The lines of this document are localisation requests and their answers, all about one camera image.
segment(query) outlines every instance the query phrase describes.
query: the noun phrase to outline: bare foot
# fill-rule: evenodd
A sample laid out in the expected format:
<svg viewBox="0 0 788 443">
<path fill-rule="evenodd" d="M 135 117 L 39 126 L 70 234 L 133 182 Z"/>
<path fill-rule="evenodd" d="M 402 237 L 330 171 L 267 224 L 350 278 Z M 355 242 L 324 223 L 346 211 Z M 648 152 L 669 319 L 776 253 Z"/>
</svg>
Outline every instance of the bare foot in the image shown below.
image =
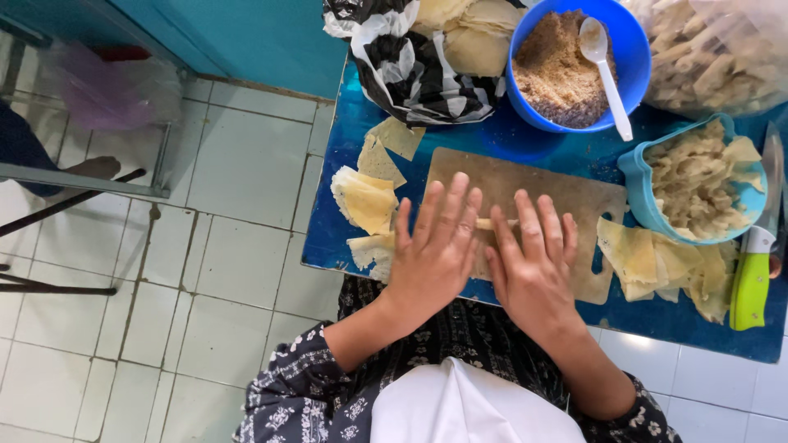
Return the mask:
<svg viewBox="0 0 788 443">
<path fill-rule="evenodd" d="M 110 157 L 109 155 L 91 158 L 81 162 L 79 165 L 63 169 L 63 172 L 66 173 L 72 173 L 85 177 L 101 178 L 104 180 L 109 180 L 112 177 L 115 177 L 120 171 L 121 163 L 115 159 L 115 157 Z M 71 197 L 79 195 L 85 191 L 87 191 L 87 189 L 64 188 L 62 191 L 52 195 L 51 197 L 44 197 L 44 200 L 48 204 L 53 205 L 55 203 L 60 203 L 63 200 L 70 199 Z"/>
</svg>

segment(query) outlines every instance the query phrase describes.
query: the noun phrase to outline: blue tabletop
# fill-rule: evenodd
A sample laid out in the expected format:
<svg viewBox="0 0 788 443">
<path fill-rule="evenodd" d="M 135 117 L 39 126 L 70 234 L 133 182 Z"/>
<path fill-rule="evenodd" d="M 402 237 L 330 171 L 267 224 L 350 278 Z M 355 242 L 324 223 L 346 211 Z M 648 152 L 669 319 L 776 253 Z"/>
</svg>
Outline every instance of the blue tabletop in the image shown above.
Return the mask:
<svg viewBox="0 0 788 443">
<path fill-rule="evenodd" d="M 756 146 L 761 146 L 767 122 L 777 119 L 785 108 L 779 106 L 759 117 L 736 120 L 737 133 L 749 136 Z M 355 266 L 345 243 L 348 238 L 367 234 L 351 226 L 339 212 L 330 185 L 331 177 L 340 167 L 347 165 L 356 169 L 364 135 L 387 117 L 385 111 L 364 97 L 355 63 L 349 60 L 345 64 L 336 100 L 318 194 L 304 244 L 303 264 L 361 276 L 369 274 L 369 268 L 361 271 Z M 687 123 L 682 117 L 649 106 L 639 107 L 630 115 L 630 119 L 635 140 L 629 143 L 621 140 L 615 128 L 593 134 L 553 134 L 529 126 L 504 97 L 499 109 L 481 123 L 427 128 L 412 162 L 391 155 L 407 179 L 405 185 L 397 188 L 396 195 L 399 199 L 411 199 L 418 208 L 433 150 L 439 146 L 502 158 L 557 173 L 624 184 L 624 176 L 615 165 L 622 153 L 640 142 L 667 135 Z M 782 139 L 788 140 L 786 136 L 788 132 L 783 134 Z M 530 153 L 533 147 L 544 146 L 552 150 L 549 155 L 538 158 Z M 411 224 L 415 212 L 411 212 Z M 636 225 L 631 214 L 625 215 L 624 224 Z M 470 279 L 460 296 L 498 304 L 492 284 L 488 281 Z M 678 304 L 659 297 L 628 303 L 615 275 L 607 303 L 595 305 L 576 302 L 576 307 L 589 325 L 776 363 L 782 347 L 786 303 L 788 266 L 780 278 L 771 281 L 765 311 L 766 326 L 762 328 L 736 332 L 728 327 L 727 320 L 725 326 L 706 322 L 685 296 L 679 298 Z"/>
</svg>

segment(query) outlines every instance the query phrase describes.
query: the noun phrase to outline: blue bowl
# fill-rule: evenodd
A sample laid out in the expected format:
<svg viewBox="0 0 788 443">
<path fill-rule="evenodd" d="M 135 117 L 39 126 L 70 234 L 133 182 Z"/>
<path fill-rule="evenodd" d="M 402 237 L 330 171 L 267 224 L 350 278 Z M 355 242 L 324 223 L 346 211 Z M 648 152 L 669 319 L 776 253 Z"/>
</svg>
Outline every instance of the blue bowl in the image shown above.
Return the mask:
<svg viewBox="0 0 788 443">
<path fill-rule="evenodd" d="M 723 127 L 725 128 L 725 138 L 723 141 L 725 144 L 730 143 L 730 141 L 736 135 L 734 132 L 734 121 L 727 114 L 717 113 L 705 120 L 687 125 L 686 127 L 662 137 L 661 139 L 654 140 L 652 142 L 640 143 L 634 148 L 633 151 L 627 152 L 626 154 L 619 157 L 619 168 L 626 176 L 626 193 L 627 199 L 630 203 L 630 210 L 632 211 L 632 215 L 635 216 L 641 225 L 651 229 L 652 231 L 665 234 L 671 239 L 681 241 L 683 243 L 717 244 L 734 239 L 745 233 L 749 227 L 753 225 L 755 220 L 760 217 L 760 214 L 764 212 L 768 189 L 766 183 L 766 173 L 764 172 L 764 167 L 760 164 L 760 162 L 753 163 L 747 170 L 748 172 L 760 173 L 760 182 L 764 185 L 764 192 L 758 192 L 751 184 L 748 183 L 731 183 L 738 194 L 738 199 L 734 201 L 734 205 L 737 202 L 744 203 L 747 206 L 744 214 L 750 220 L 752 220 L 752 222 L 743 229 L 731 229 L 728 231 L 728 235 L 724 238 L 711 240 L 688 239 L 677 233 L 676 230 L 673 229 L 673 226 L 671 226 L 671 224 L 662 217 L 662 212 L 660 212 L 659 208 L 656 207 L 654 192 L 651 188 L 653 171 L 651 166 L 647 165 L 643 160 L 643 151 L 648 147 L 671 139 L 682 132 L 689 131 L 692 128 L 697 128 L 698 126 L 703 126 L 716 118 L 720 119 Z"/>
<path fill-rule="evenodd" d="M 645 95 L 651 78 L 651 50 L 649 40 L 640 24 L 626 8 L 616 0 L 542 0 L 531 8 L 520 20 L 511 36 L 509 62 L 506 65 L 506 89 L 509 101 L 523 120 L 544 131 L 550 132 L 597 132 L 615 125 L 610 110 L 588 128 L 573 129 L 557 125 L 542 117 L 522 97 L 517 88 L 515 76 L 511 71 L 511 60 L 517 55 L 522 42 L 533 31 L 539 20 L 547 13 L 563 13 L 582 9 L 583 13 L 594 17 L 608 26 L 613 43 L 615 70 L 619 76 L 619 94 L 627 115 L 637 108 Z"/>
</svg>

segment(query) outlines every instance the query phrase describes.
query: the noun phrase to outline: spoon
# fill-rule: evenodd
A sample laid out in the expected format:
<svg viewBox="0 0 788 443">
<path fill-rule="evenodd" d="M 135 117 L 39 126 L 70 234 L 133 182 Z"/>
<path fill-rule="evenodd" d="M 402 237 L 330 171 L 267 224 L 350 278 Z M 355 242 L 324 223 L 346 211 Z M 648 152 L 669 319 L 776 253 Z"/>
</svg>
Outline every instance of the spoon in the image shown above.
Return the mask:
<svg viewBox="0 0 788 443">
<path fill-rule="evenodd" d="M 619 130 L 625 142 L 632 141 L 632 125 L 621 103 L 619 90 L 615 87 L 615 80 L 608 65 L 608 34 L 604 31 L 602 23 L 593 17 L 586 18 L 580 27 L 580 51 L 583 57 L 595 63 L 599 69 L 604 93 L 608 96 L 610 111 L 615 120 L 615 128 Z"/>
</svg>

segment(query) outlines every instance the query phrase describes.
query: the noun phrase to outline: cutting board handle hole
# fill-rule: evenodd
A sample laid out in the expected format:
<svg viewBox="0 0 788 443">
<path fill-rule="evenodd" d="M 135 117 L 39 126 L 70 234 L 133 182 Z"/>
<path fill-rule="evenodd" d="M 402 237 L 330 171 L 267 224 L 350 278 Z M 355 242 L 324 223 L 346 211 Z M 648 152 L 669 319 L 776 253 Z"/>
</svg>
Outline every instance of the cutting board handle hole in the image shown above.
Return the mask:
<svg viewBox="0 0 788 443">
<path fill-rule="evenodd" d="M 609 212 L 605 212 L 604 214 L 602 214 L 602 218 L 608 221 L 613 219 L 613 217 L 610 215 Z M 591 272 L 593 272 L 594 275 L 599 275 L 602 272 L 603 257 L 604 255 L 602 255 L 602 250 L 599 249 L 599 244 L 595 244 L 593 250 L 593 261 L 591 262 Z"/>
</svg>

